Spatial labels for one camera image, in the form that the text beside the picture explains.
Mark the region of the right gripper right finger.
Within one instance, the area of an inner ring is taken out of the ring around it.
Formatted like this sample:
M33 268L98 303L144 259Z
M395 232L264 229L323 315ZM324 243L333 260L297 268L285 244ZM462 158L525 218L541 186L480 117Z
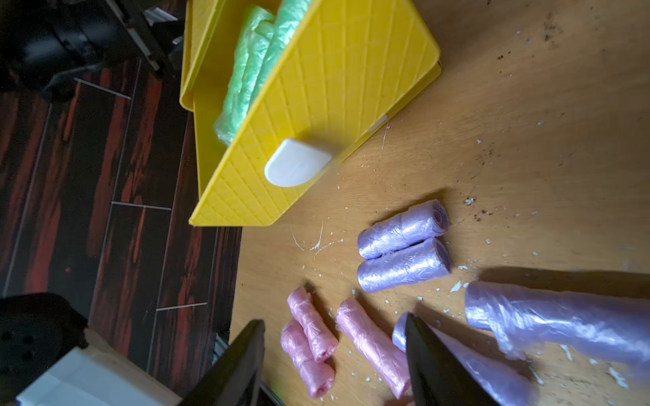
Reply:
M421 318L409 314L405 333L414 404L497 404Z

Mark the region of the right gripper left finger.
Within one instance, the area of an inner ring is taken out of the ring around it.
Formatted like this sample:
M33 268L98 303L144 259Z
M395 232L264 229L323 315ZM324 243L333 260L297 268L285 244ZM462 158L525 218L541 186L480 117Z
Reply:
M256 405L265 354L265 324L252 320L179 406Z

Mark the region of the yellow top drawer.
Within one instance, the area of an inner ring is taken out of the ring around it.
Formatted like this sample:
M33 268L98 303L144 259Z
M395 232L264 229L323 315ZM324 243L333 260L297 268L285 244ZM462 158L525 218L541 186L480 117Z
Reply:
M213 125L250 8L224 1L194 86L196 227L266 227L307 190L273 185L268 161L289 139L342 162L431 84L440 49L411 1L315 1L230 146Z

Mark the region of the green roll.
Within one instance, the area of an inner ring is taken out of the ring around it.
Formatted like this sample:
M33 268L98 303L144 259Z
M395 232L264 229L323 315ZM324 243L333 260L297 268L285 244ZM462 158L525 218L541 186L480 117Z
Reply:
M282 1L274 22L274 29L264 55L256 84L252 91L253 103L262 91L271 72L279 62L284 50L289 45L297 28L303 21L311 6L311 0Z
M252 104L252 93L274 34L274 19L272 13L258 6L251 6L245 13L223 109L213 125L216 136L226 146L233 143Z

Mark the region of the green roll top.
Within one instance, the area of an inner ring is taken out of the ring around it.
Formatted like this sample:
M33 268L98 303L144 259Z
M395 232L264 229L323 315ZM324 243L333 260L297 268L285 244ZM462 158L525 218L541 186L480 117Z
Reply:
M271 72L279 62L284 50L289 45L297 28L303 21L311 6L311 0L282 1L274 22L274 29L264 55L256 84L252 91L253 103L262 91Z

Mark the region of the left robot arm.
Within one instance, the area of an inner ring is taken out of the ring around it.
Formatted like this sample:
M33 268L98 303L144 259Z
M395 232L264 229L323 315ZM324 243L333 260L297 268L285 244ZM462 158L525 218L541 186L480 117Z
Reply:
M1 300L3 405L177 405L181 398L57 294Z

